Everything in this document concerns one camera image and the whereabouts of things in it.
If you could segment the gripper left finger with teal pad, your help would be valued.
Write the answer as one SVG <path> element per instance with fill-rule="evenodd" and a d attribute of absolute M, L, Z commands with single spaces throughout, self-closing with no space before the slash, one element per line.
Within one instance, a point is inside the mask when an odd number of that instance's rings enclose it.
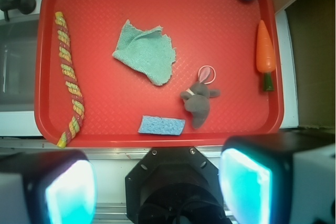
<path fill-rule="evenodd" d="M 1 155 L 1 223 L 92 223 L 97 179 L 82 151 Z"/>

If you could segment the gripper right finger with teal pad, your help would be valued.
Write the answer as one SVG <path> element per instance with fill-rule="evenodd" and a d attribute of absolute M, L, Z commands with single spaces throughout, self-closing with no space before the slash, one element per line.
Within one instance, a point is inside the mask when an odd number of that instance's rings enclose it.
<path fill-rule="evenodd" d="M 232 136 L 218 174 L 238 223 L 335 223 L 335 136 L 279 132 Z"/>

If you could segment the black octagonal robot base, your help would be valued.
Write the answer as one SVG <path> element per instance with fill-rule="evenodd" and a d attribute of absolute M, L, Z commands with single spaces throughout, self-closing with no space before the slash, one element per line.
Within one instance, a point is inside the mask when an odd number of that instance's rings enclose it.
<path fill-rule="evenodd" d="M 133 223 L 231 223 L 218 168 L 195 147 L 157 147 L 125 177 Z"/>

